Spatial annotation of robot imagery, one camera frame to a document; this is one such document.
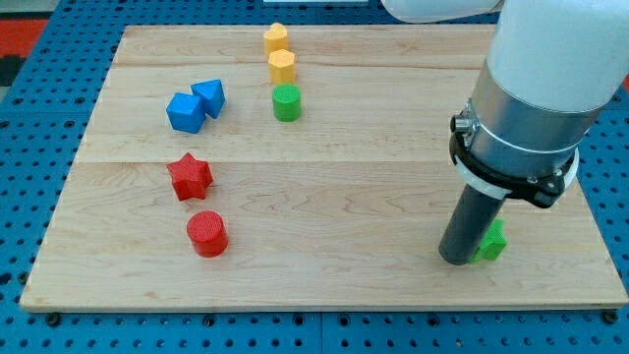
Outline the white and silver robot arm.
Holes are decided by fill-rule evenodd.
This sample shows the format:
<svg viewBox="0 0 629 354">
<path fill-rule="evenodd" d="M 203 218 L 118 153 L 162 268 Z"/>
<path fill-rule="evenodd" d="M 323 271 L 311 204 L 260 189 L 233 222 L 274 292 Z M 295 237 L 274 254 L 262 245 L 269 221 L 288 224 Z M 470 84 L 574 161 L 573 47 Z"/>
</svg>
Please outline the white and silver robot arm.
<svg viewBox="0 0 629 354">
<path fill-rule="evenodd" d="M 626 0 L 396 1 L 405 23 L 499 15 L 475 88 L 450 121 L 462 207 L 507 199 L 551 207 L 572 184 L 578 145 L 628 73 Z"/>
</svg>

